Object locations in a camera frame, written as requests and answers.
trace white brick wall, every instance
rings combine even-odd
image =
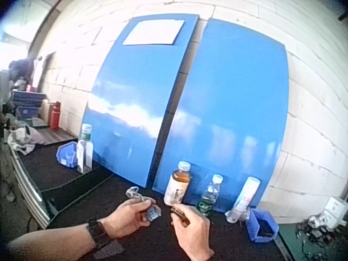
[[[320,212],[330,196],[340,196],[348,179],[348,30],[319,1],[75,0],[40,50],[41,55],[56,51],[43,90],[50,100],[62,102],[61,127],[78,135],[88,93],[128,20],[162,13],[200,16],[177,80],[179,89],[210,17],[285,45],[289,114],[282,150],[259,207],[279,222],[296,222]],[[172,104],[168,113],[174,111]]]

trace bottle cap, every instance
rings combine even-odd
[[[223,180],[223,177],[222,177],[221,175],[215,174],[215,175],[213,176],[213,182],[214,182],[215,184],[221,184],[221,183],[222,183],[222,180]]]
[[[191,164],[185,161],[179,161],[178,168],[182,171],[189,171]]]
[[[84,123],[82,124],[82,132],[86,134],[91,134],[92,133],[92,125]]]

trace black wristwatch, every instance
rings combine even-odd
[[[93,241],[96,243],[96,249],[101,249],[110,244],[113,239],[106,233],[103,225],[96,219],[90,219],[88,221],[87,230],[91,234]]]

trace hand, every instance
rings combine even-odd
[[[124,201],[111,215],[100,219],[109,237],[116,239],[130,235],[140,227],[148,227],[150,222],[146,220],[146,210],[156,201],[146,197],[141,202],[139,198]]]
[[[190,221],[186,226],[176,214],[171,214],[180,247],[192,261],[207,261],[214,254],[209,247],[210,221],[194,207],[182,204],[174,204],[174,207],[181,210]]]

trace green water bottle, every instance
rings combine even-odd
[[[209,184],[205,192],[202,194],[201,199],[198,201],[196,208],[204,216],[207,216],[220,193],[220,184],[222,183],[223,177],[220,175],[214,175],[213,181]]]

